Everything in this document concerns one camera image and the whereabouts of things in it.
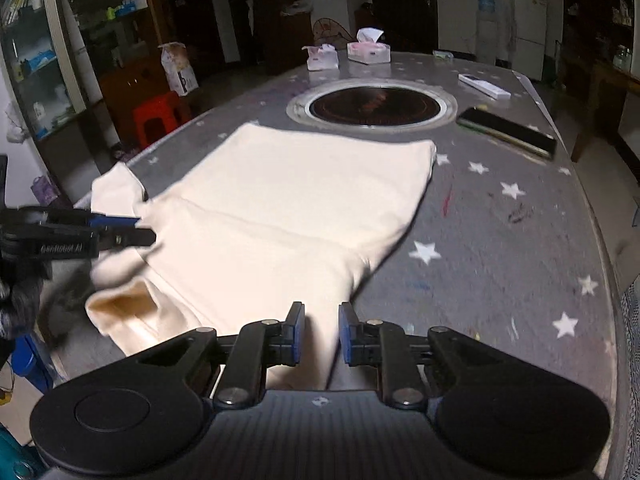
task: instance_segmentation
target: dark door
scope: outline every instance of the dark door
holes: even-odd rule
[[[392,50],[426,52],[438,47],[436,0],[373,0],[373,13]]]
[[[229,7],[236,33],[236,43],[240,52],[240,61],[245,64],[254,64],[256,61],[254,36],[249,25],[249,6],[246,1],[229,0]]]
[[[196,78],[219,71],[225,64],[212,0],[169,0],[178,41],[187,47]]]

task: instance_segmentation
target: white refrigerator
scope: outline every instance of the white refrigerator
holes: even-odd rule
[[[513,0],[511,68],[542,79],[545,59],[546,0]]]

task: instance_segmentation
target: white remote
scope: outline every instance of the white remote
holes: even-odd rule
[[[471,74],[458,74],[458,79],[463,83],[472,86],[476,90],[481,91],[483,94],[487,94],[494,99],[511,99],[511,94],[506,90],[503,90],[499,86],[493,85],[488,81],[477,78]]]

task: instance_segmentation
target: red plastic stool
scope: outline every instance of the red plastic stool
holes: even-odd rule
[[[143,150],[191,119],[176,92],[153,97],[133,110],[138,142]]]

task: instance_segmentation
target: red stain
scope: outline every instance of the red stain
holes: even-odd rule
[[[449,212],[449,201],[451,200],[452,193],[453,193],[453,182],[451,183],[451,186],[449,187],[449,192],[447,193],[447,196],[444,199],[444,202],[442,203],[442,216],[444,216],[444,218],[447,217],[447,213]]]

